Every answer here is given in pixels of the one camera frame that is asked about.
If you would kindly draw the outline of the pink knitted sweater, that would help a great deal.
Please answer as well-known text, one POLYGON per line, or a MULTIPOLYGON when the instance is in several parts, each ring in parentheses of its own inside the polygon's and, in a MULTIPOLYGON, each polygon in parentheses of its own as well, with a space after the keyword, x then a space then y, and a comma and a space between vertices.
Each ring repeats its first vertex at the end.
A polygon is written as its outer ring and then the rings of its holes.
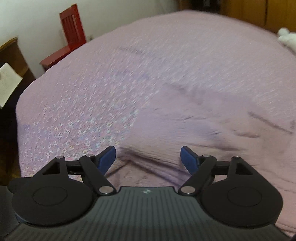
POLYGON ((166 84, 139 111, 107 173, 116 187, 180 187, 181 147, 221 161, 240 156, 282 195, 277 226, 295 234, 295 118, 276 120, 250 99, 166 84))

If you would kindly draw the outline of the pink floral bedspread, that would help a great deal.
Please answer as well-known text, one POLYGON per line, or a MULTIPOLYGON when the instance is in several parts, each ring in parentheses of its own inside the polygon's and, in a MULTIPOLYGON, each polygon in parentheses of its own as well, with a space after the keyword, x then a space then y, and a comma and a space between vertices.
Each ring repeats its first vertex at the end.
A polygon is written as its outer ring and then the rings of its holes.
POLYGON ((35 80, 16 105, 20 169, 119 147, 166 84, 244 96, 295 118, 295 54, 275 34, 201 11, 155 16, 82 46, 35 80))

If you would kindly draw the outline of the dark wooden side furniture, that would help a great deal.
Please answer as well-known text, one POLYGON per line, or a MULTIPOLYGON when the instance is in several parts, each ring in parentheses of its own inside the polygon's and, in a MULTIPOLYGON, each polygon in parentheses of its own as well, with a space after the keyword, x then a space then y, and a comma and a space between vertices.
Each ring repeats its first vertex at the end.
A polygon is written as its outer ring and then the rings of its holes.
POLYGON ((24 90, 35 81, 14 37, 1 45, 1 108, 16 104, 24 90))

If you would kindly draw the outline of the white orange plush toy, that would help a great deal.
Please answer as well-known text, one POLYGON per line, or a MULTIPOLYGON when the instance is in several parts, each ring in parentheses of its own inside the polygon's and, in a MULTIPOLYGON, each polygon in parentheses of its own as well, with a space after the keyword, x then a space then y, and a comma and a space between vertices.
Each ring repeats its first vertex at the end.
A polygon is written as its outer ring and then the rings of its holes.
POLYGON ((290 32, 287 28, 280 28, 278 30, 278 41, 284 46, 296 52, 296 33, 290 32))

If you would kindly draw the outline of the red wooden chair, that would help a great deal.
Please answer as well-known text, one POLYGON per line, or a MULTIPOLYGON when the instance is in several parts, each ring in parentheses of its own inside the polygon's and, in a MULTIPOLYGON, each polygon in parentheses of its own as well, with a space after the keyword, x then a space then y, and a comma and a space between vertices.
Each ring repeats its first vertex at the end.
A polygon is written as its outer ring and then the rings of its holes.
POLYGON ((40 62, 45 72, 67 55, 87 43, 77 4, 73 4, 62 11, 59 13, 59 16, 67 45, 40 62))

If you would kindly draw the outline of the yellow wooden wardrobe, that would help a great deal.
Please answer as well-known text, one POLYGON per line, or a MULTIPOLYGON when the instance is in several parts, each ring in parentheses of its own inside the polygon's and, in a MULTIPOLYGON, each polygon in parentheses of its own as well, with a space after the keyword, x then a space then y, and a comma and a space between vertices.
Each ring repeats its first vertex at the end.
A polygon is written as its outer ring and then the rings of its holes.
POLYGON ((295 32, 295 0, 178 1, 179 9, 218 13, 277 33, 282 27, 295 32))

